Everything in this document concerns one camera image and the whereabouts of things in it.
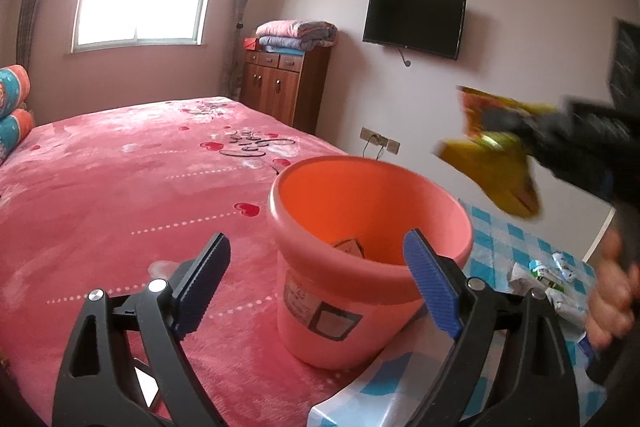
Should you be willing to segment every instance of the power outlet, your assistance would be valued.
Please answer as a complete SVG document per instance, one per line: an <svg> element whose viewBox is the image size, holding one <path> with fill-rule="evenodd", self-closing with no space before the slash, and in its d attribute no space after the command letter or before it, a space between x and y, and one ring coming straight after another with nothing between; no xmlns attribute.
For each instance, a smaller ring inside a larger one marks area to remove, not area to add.
<svg viewBox="0 0 640 427"><path fill-rule="evenodd" d="M386 144L386 150L391 154L398 154L400 151L400 142L397 142L396 140L389 140Z"/></svg>
<svg viewBox="0 0 640 427"><path fill-rule="evenodd" d="M380 133L367 129L366 127L363 127L360 131L360 139L368 142L372 146L377 147L386 147L389 143L388 138L382 136L382 134Z"/></svg>

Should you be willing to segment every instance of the wooden cabinet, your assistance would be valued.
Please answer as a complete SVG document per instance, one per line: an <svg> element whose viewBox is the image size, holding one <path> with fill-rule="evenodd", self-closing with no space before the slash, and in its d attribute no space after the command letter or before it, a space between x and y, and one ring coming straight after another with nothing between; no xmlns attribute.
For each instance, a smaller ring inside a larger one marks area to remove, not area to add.
<svg viewBox="0 0 640 427"><path fill-rule="evenodd" d="M245 52L240 102L315 134L331 48L304 56Z"/></svg>

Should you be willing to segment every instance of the bed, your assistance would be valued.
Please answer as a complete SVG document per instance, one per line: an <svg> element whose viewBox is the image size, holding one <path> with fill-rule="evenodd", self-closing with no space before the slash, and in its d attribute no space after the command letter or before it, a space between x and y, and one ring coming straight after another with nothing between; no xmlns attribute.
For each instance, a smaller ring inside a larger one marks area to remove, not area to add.
<svg viewBox="0 0 640 427"><path fill-rule="evenodd" d="M0 168L0 347L29 404L50 423L58 367L88 292L135 293L223 232L232 261L184 350L229 425L304 425L357 372L313 369L280 342L266 204L286 166L337 153L226 98L34 129Z"/></svg>

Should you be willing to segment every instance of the television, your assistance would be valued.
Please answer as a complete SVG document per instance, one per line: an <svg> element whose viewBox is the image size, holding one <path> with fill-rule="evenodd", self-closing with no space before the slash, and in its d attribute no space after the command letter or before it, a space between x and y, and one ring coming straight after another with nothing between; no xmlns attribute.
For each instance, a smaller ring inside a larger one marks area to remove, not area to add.
<svg viewBox="0 0 640 427"><path fill-rule="evenodd" d="M364 42L458 59L466 0L369 0Z"/></svg>

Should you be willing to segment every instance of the hand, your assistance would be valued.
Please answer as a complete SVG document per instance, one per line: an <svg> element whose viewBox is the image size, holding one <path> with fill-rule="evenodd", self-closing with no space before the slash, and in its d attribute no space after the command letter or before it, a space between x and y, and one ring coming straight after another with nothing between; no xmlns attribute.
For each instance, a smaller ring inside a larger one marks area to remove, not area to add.
<svg viewBox="0 0 640 427"><path fill-rule="evenodd" d="M634 324L631 303L640 298L640 269L632 266L625 273L618 263L622 238L609 229L602 239L602 262L596 287L589 297L586 330L594 349L609 346L613 337L624 337Z"/></svg>

